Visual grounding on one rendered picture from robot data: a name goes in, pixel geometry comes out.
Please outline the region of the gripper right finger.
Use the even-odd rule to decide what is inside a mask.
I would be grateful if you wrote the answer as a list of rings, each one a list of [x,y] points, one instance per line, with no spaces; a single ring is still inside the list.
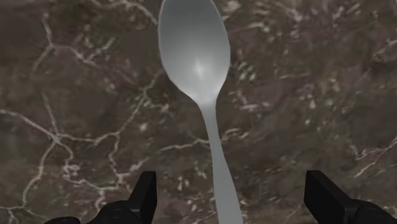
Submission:
[[[350,198],[319,170],[306,172],[303,201],[318,224],[397,224],[378,205]]]

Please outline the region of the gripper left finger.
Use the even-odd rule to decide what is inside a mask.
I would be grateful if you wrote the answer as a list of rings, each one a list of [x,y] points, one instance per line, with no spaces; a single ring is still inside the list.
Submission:
[[[157,175],[141,173],[130,197],[103,206],[86,224],[152,224],[157,208]]]

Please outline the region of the grey metal spoon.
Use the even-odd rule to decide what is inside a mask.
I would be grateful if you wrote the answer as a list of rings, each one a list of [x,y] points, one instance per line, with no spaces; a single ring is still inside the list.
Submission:
[[[164,0],[158,45],[169,79],[199,107],[212,158],[219,224],[244,224],[216,119],[216,103],[230,67],[230,43],[213,0]]]

